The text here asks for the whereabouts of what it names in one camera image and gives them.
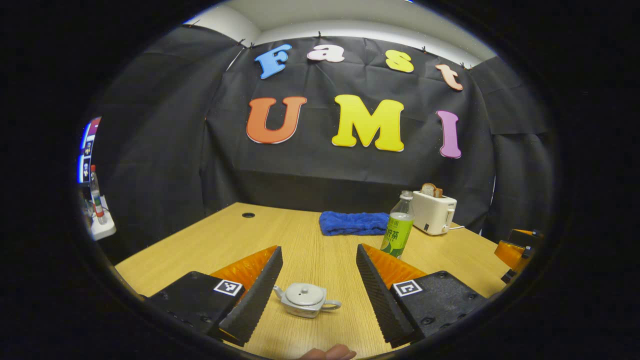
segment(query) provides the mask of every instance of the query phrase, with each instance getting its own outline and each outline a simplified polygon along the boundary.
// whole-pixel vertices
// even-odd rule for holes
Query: screw
[[[420,320],[420,323],[422,325],[429,325],[429,324],[432,324],[434,321],[436,321],[435,318],[423,318],[422,320]]]

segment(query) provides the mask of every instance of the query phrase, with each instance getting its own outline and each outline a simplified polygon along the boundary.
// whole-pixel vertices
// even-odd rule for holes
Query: yellow letter m
[[[338,95],[335,102],[340,104],[340,125],[338,135],[331,139],[332,144],[354,146],[356,138],[352,134],[355,126],[364,147],[371,144],[371,140],[380,129],[380,136],[375,143],[378,149],[404,150],[404,144],[400,141],[400,112],[404,109],[401,102],[382,100],[373,115],[369,114],[369,110],[358,96]]]

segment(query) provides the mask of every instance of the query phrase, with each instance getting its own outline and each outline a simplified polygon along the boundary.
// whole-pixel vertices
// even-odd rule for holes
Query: ceiling
[[[243,14],[261,31],[319,20],[380,22],[438,38],[481,59],[495,56],[470,33],[406,0],[230,0],[224,5]]]

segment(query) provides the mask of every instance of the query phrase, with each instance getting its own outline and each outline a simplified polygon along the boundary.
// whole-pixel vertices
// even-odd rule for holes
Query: water bottle
[[[398,259],[402,256],[406,241],[413,226],[413,207],[411,200],[413,193],[409,190],[403,190],[400,195],[400,201],[391,209],[389,214],[389,223],[387,224],[387,232],[382,239],[380,250],[391,254]]]
[[[93,210],[95,216],[98,218],[98,223],[104,225],[107,223],[107,218],[104,216],[104,209],[102,208],[102,199],[100,199],[100,188],[98,187],[98,175],[95,174],[95,165],[91,165],[91,181],[89,182],[91,189],[91,199],[93,200]]]

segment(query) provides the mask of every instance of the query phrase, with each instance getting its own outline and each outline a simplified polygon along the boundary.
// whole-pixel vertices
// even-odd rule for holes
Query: black fabric backdrop
[[[255,57],[282,44],[292,45],[286,68],[260,79]],[[307,60],[319,44],[343,47],[345,60]],[[409,54],[414,71],[390,69],[390,49]],[[462,92],[444,83],[441,63],[458,73]],[[359,96],[370,113],[384,99],[401,102],[404,151],[365,148],[355,130],[354,147],[332,145],[340,94]],[[274,97],[267,127],[278,129],[287,96],[307,98],[295,134],[279,144],[251,141],[249,102]],[[493,241],[514,227],[545,229],[553,161],[539,103],[496,58],[469,71],[381,40],[297,38],[244,48],[215,31],[181,27],[137,57],[93,111],[103,116],[93,163],[118,227],[101,245],[116,249],[118,262],[237,201],[387,212],[401,190],[425,182],[458,200],[456,223]],[[459,118],[461,158],[440,155],[438,110]]]

